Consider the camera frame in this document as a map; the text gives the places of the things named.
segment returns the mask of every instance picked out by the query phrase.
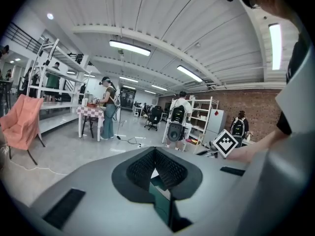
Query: brown shirt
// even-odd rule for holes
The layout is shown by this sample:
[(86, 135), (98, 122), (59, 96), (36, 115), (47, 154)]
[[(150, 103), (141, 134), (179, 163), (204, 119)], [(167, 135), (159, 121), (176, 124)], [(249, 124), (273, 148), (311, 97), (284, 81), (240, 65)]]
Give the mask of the brown shirt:
[[(109, 92), (110, 93), (110, 97), (112, 97), (114, 99), (114, 97), (115, 97), (115, 90), (113, 88), (108, 87), (106, 89), (106, 92)], [(114, 104), (114, 102), (113, 102), (113, 100), (111, 98), (109, 98), (106, 104)]]

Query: glossy tiled floor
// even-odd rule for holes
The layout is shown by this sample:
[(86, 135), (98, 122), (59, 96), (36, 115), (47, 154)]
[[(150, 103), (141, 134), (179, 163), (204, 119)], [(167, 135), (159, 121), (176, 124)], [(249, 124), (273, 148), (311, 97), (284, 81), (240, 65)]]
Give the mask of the glossy tiled floor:
[[(142, 146), (161, 146), (165, 122), (158, 125), (158, 131), (144, 128), (146, 119), (135, 118), (131, 112), (122, 111), (119, 135), (121, 139), (131, 139), (131, 143)], [(138, 144), (119, 141), (116, 137), (97, 142), (97, 123), (93, 124), (94, 139), (88, 122), (84, 136), (78, 137), (78, 120), (65, 124), (42, 135), (46, 147), (35, 139), (30, 152), (38, 163), (36, 167), (27, 152), (12, 149), (12, 161), (8, 155), (1, 171), (1, 179), (7, 191), (19, 201), (30, 205), (49, 186), (88, 162), (137, 149)], [(117, 134), (118, 123), (114, 123)]]

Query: black backpack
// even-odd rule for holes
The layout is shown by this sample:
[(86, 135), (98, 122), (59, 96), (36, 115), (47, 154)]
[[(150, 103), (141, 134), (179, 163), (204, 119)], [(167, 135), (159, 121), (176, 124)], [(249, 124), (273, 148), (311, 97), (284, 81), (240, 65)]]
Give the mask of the black backpack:
[(232, 136), (243, 137), (245, 132), (244, 120), (245, 118), (244, 119), (238, 119), (237, 117), (235, 118), (235, 121), (233, 122), (230, 131)]

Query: office chair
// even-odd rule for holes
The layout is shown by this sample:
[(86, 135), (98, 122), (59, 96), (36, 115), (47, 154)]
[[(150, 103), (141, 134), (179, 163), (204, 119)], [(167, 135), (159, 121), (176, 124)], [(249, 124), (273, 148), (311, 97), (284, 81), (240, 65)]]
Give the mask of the office chair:
[(148, 124), (146, 124), (144, 127), (150, 127), (148, 130), (150, 130), (151, 128), (155, 128), (156, 131), (158, 130), (158, 123), (161, 119), (161, 115), (162, 115), (162, 109), (157, 108), (158, 106), (155, 106), (152, 109), (151, 114), (148, 116), (147, 122)]

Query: fluorescent light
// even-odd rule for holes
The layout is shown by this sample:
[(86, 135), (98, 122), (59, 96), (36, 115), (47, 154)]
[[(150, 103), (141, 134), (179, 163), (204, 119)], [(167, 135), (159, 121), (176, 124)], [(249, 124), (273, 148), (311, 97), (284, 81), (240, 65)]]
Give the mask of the fluorescent light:
[(129, 89), (135, 89), (135, 88), (132, 88), (132, 87), (129, 87), (129, 86), (125, 86), (123, 85), (124, 88), (129, 88)]
[(165, 89), (165, 88), (160, 88), (160, 87), (155, 86), (155, 85), (151, 85), (151, 86), (152, 86), (152, 87), (154, 87), (154, 88), (158, 88), (158, 89), (161, 89), (161, 90), (167, 91), (167, 89)]
[(53, 20), (53, 19), (54, 19), (54, 15), (51, 14), (51, 13), (48, 13), (48, 14), (47, 14), (47, 17), (48, 17), (50, 20)]
[(119, 77), (120, 79), (123, 79), (123, 80), (128, 80), (128, 81), (133, 81), (133, 82), (138, 82), (136, 80), (132, 80), (132, 79), (128, 79), (128, 78), (125, 78), (125, 77)]
[(188, 71), (186, 68), (182, 67), (181, 65), (179, 65), (177, 69), (183, 73), (186, 73), (188, 76), (192, 77), (194, 80), (198, 82), (202, 82), (202, 79), (200, 79), (198, 76), (194, 75), (192, 72)]
[(144, 90), (144, 92), (149, 92), (149, 93), (153, 93), (153, 94), (156, 94), (155, 92), (150, 92), (150, 91), (146, 91), (146, 90)]
[(115, 41), (115, 40), (110, 40), (109, 45), (111, 47), (121, 48), (121, 49), (129, 50), (135, 53), (143, 54), (145, 56), (149, 56), (151, 52), (150, 50), (144, 49), (140, 46), (131, 45), (131, 44), (123, 43), (120, 41)]
[(272, 44), (272, 70), (279, 70), (282, 55), (282, 37), (279, 24), (269, 25)]

